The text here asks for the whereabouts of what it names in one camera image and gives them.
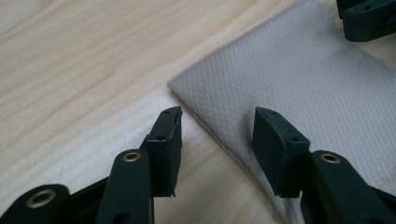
black robotic component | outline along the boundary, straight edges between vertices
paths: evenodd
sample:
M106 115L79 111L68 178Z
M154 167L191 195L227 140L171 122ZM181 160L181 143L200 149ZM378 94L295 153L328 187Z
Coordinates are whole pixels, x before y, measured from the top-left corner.
M396 0L337 0L349 41L364 42L396 33Z
M154 223L153 197L175 194L181 160L179 106L164 110L139 149L121 152L108 178L72 195L62 185L24 193L0 224Z
M253 150L275 195L298 198L305 223L396 223L396 198L368 186L330 151L309 151L306 139L279 113L256 108Z

folded towel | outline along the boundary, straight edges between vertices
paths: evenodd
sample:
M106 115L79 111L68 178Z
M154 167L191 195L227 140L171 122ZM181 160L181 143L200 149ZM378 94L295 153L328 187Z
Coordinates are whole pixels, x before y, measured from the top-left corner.
M274 196L251 148L255 106L282 114L311 151L343 155L369 185L396 194L396 72L345 41L317 1L260 25L168 86L290 223L303 222L299 200Z

light wood surface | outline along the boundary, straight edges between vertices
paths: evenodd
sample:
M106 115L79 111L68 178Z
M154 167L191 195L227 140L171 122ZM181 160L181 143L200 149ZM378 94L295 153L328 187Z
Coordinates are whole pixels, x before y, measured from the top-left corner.
M182 104L170 79L296 2L0 1L0 214L39 185L73 193L107 176ZM362 45L396 68L394 35ZM281 223L183 109L177 196L156 199L156 222Z

hole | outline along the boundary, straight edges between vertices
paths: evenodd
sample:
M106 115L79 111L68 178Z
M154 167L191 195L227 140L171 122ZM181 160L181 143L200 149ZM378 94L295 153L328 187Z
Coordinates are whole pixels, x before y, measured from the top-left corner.
M159 140L159 141L163 141L163 140L165 140L166 138L165 138L164 136L157 136L155 139L157 139L157 140Z
M323 154L320 155L320 157L324 161L329 162L329 163L339 163L339 162L341 162L340 159L338 159L338 157L335 157L334 155L328 154L328 153L323 153Z
M123 159L125 161L137 161L140 159L140 157L141 157L140 153L131 152L131 153L125 154L125 156L123 156Z
M37 208L50 203L56 196L56 192L53 189L43 189L33 195L27 202L26 206L30 208Z
M127 224L131 223L131 215L127 213L119 213L114 216L113 223L114 224Z

textured fabric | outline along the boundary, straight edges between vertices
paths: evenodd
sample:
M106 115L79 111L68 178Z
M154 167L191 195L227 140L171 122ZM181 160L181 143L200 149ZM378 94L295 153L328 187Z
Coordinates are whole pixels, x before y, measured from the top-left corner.
M262 24L168 85L291 223L303 222L299 200L274 196L250 145L255 106L281 113L311 151L343 155L370 185L396 194L396 73L345 41L316 1Z

